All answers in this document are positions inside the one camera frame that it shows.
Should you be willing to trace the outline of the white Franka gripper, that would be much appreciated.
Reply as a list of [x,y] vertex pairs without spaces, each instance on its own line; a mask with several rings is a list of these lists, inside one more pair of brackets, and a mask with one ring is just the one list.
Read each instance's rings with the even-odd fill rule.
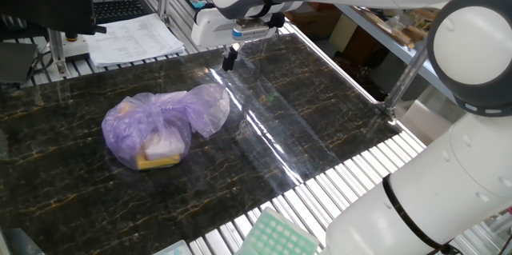
[[199,47],[214,47],[231,45],[230,51],[222,62],[224,71],[232,70],[234,62],[238,58],[241,44],[233,37],[233,28],[236,25],[234,19],[227,19],[215,9],[203,9],[196,13],[191,39]]

